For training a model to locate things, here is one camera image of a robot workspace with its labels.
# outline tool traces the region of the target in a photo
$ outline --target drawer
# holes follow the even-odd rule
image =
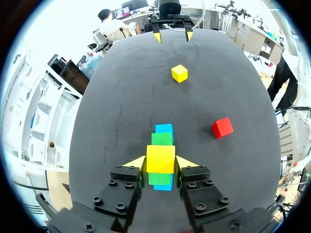
[[[245,35],[249,35],[249,32],[250,32],[250,28],[249,28],[249,26],[247,26],[246,24],[244,24],[244,23],[241,23],[241,22],[239,22],[238,23],[238,29],[241,31],[241,32],[243,32]]]

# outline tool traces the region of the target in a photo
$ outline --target wall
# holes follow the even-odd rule
[[[49,0],[32,15],[20,34],[30,57],[42,67],[55,54],[77,63],[93,43],[92,32],[100,25],[97,14],[104,8],[116,9],[126,0]],[[229,0],[205,0],[206,8],[215,3],[229,4]],[[201,0],[180,0],[181,4],[202,5]],[[247,9],[252,16],[260,15],[265,22],[274,25],[267,16],[267,7],[261,0],[235,0],[235,7]]]

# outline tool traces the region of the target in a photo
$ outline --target green cube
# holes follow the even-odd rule
[[[148,173],[149,185],[170,185],[171,174]]]
[[[157,146],[172,146],[172,134],[171,133],[152,133],[151,145]]]

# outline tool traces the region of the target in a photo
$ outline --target blue cube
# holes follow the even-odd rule
[[[156,133],[171,133],[172,134],[172,141],[174,142],[174,133],[173,133],[173,125],[172,124],[155,125],[155,132]]]
[[[173,174],[171,174],[171,180],[169,185],[154,185],[154,190],[159,191],[171,191],[173,187]]]

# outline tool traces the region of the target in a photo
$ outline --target red cube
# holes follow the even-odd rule
[[[228,117],[217,120],[215,124],[213,124],[212,130],[216,139],[225,137],[228,134],[233,133],[233,128]]]

